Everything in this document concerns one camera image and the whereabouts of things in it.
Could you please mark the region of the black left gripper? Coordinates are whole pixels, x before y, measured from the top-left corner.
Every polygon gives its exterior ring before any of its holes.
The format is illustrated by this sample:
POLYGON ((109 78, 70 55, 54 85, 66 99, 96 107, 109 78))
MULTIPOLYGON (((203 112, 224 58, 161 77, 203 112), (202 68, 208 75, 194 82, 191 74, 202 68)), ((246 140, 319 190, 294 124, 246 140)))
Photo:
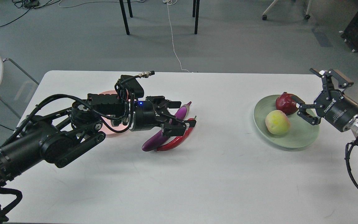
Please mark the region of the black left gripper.
POLYGON ((195 127, 195 119, 178 119, 168 112, 169 108, 180 108, 181 101, 172 101, 165 96, 147 96, 145 99, 135 103, 130 131, 146 131, 159 127, 156 115, 161 114, 161 131, 164 137, 183 136, 188 129, 195 127))

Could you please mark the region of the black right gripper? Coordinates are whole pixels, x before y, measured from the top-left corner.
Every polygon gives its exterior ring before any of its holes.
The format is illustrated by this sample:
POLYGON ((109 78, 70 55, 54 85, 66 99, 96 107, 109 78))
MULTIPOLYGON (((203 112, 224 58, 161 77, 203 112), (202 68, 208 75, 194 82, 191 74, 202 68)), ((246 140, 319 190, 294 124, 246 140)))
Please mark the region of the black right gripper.
POLYGON ((291 96, 291 99, 299 104, 297 115, 313 126, 319 125, 321 122, 320 117, 322 117, 338 131, 347 131, 350 129, 349 122, 351 119, 358 115, 358 103, 341 91, 334 90, 344 90, 354 85, 354 82, 338 69, 318 71, 315 68, 311 68, 310 72, 321 78, 323 90, 313 104, 306 104, 296 95, 291 96), (337 88, 334 87, 332 78, 337 80, 337 88), (316 109, 319 117, 310 115, 307 109, 316 109))

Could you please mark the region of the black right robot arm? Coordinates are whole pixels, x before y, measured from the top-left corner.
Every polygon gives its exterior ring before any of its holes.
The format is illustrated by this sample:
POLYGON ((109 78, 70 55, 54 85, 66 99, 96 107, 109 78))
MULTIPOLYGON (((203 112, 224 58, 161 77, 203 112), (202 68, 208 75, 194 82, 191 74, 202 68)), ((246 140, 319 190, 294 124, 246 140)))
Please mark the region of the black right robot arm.
POLYGON ((292 99, 299 104, 297 115, 313 126, 325 119, 340 132, 351 130, 354 133, 355 140, 345 146, 344 160, 348 175, 358 189, 350 166, 352 149, 358 146, 358 103, 344 93, 354 83, 337 69, 318 71, 311 68, 310 72, 321 79, 322 91, 312 104, 306 104, 298 96, 293 96, 292 99))

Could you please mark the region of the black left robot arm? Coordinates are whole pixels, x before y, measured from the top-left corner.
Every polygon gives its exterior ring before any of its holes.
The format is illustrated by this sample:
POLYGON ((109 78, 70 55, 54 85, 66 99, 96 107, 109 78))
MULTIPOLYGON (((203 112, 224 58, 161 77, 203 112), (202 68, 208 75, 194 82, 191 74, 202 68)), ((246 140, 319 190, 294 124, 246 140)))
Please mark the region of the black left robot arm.
POLYGON ((82 100, 71 95, 51 95, 37 104, 14 133, 0 146, 0 224, 22 200, 20 190, 6 188, 41 161, 63 168, 101 143, 105 125, 114 133, 145 131, 160 127, 162 137, 184 137, 196 120, 185 120, 179 101, 164 96, 148 96, 138 78, 148 78, 154 71, 121 75, 114 85, 115 94, 88 94, 82 100))

